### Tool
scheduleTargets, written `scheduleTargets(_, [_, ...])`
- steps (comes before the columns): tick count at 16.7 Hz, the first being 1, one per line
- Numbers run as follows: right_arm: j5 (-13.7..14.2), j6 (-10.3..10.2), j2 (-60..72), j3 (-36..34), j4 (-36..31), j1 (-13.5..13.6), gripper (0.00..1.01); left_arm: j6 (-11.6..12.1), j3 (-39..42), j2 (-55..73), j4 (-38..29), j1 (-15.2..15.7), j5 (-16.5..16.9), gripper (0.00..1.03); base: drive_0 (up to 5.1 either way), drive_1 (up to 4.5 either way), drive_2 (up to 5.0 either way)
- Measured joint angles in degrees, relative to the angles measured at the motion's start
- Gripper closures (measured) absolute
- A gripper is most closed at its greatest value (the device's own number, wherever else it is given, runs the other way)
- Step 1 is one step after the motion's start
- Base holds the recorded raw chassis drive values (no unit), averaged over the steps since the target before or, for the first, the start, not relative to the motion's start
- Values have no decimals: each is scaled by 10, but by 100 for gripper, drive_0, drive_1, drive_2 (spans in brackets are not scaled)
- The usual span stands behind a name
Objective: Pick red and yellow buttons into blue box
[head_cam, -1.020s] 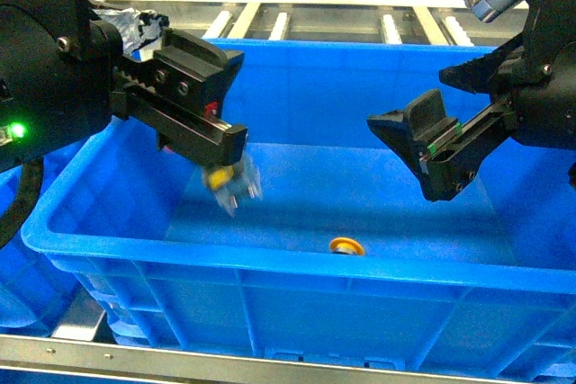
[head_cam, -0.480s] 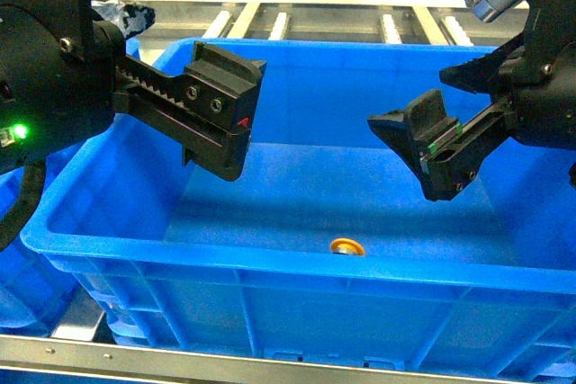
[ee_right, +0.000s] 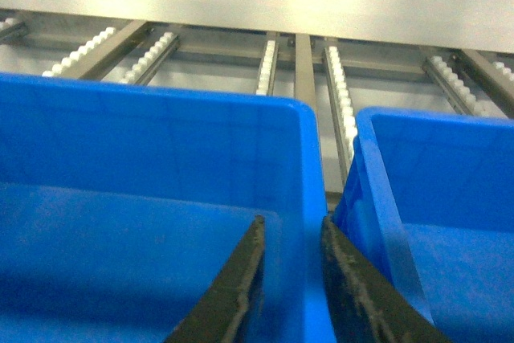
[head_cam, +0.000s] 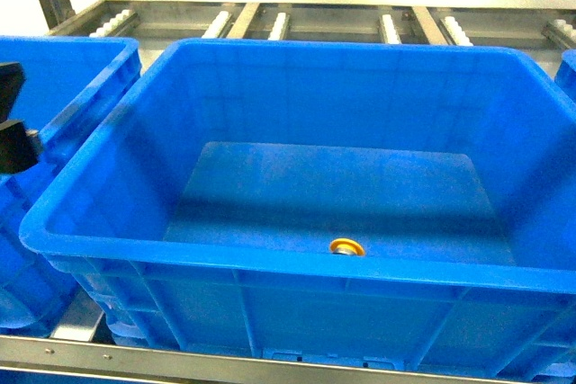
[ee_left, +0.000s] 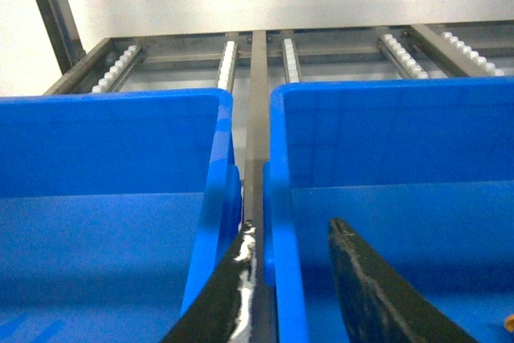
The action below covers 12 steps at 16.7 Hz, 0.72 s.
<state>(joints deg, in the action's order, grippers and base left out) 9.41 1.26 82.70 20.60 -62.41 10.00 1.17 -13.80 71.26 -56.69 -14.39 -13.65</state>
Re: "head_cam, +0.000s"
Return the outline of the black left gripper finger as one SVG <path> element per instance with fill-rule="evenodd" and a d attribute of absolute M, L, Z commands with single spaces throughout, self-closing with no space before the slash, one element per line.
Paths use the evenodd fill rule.
<path fill-rule="evenodd" d="M 7 121 L 18 94 L 20 93 L 25 75 L 19 62 L 5 62 L 0 67 L 0 115 L 1 121 Z"/>
<path fill-rule="evenodd" d="M 19 174 L 40 162 L 43 145 L 36 129 L 22 121 L 1 123 L 1 174 Z"/>

